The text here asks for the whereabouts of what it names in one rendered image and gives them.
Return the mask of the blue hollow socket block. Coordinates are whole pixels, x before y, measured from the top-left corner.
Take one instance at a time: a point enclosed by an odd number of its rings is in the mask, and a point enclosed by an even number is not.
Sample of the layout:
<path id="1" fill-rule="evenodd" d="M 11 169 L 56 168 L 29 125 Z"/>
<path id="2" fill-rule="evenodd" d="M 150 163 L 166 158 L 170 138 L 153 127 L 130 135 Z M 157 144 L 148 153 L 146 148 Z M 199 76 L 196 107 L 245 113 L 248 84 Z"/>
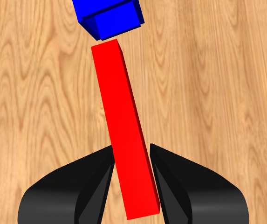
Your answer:
<path id="1" fill-rule="evenodd" d="M 95 39 L 106 40 L 144 23 L 139 0 L 72 0 L 78 23 Z"/>

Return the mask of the thin red peg bar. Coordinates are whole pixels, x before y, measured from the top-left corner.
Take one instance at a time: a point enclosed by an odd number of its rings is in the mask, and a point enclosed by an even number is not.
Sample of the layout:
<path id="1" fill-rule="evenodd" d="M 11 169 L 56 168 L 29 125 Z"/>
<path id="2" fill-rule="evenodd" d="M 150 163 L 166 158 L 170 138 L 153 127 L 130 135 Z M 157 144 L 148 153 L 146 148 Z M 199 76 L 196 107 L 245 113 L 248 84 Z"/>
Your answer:
<path id="1" fill-rule="evenodd" d="M 160 201 L 121 47 L 114 39 L 91 50 L 126 217 L 158 214 Z"/>

